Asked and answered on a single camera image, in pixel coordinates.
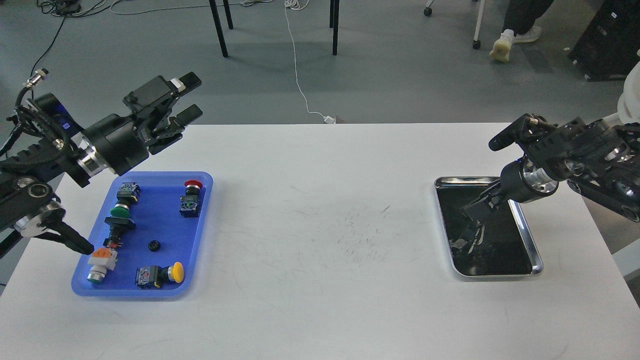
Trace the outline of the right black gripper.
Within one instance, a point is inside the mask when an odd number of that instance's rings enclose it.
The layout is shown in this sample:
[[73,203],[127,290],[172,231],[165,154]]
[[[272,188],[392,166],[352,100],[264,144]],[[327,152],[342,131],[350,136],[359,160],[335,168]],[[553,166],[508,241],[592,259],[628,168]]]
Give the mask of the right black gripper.
[[509,200],[530,203],[555,194],[558,186],[559,182],[543,168],[528,158],[519,158],[503,167],[500,181],[491,182],[475,200],[462,207],[462,213],[473,221],[484,220]]

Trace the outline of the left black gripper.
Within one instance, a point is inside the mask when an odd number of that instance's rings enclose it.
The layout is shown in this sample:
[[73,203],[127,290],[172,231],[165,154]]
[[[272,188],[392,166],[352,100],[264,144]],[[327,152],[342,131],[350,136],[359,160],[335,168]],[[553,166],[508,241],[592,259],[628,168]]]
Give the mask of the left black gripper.
[[[182,139],[186,127],[202,116],[196,104],[171,116],[176,102],[201,84],[193,71],[170,80],[158,75],[123,99],[132,112],[131,118],[109,114],[82,134],[103,162],[122,176],[146,160],[149,153],[156,155]],[[150,132],[146,146],[133,127],[138,132]]]

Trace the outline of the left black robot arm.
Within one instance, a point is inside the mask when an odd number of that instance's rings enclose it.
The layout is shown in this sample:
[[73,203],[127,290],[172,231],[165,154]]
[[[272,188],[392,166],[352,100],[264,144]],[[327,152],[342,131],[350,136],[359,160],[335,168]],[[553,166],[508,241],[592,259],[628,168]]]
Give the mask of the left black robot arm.
[[46,69],[35,70],[19,91],[14,115],[8,118],[14,129],[1,146],[5,155],[22,134],[39,139],[1,160],[1,229],[12,229],[1,241],[2,255],[30,238],[64,244],[82,255],[93,253],[93,244],[64,223],[66,210],[50,181],[66,173],[86,187],[104,169],[123,175],[180,140],[186,126],[202,115],[195,104],[171,114],[181,97],[201,86],[190,71],[170,80],[154,77],[124,97],[130,114],[110,114],[85,129],[52,93],[23,105],[27,92],[46,75]]

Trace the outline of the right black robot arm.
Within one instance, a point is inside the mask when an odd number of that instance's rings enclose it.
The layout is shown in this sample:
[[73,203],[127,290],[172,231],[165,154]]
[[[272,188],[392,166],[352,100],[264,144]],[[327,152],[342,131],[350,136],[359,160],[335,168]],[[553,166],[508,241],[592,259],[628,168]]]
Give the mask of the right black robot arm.
[[503,167],[476,199],[462,207],[473,221],[514,201],[553,195],[561,182],[572,191],[637,223],[639,221],[639,125],[610,126],[575,118],[564,125],[523,114],[487,144],[496,152],[516,144],[522,157]]

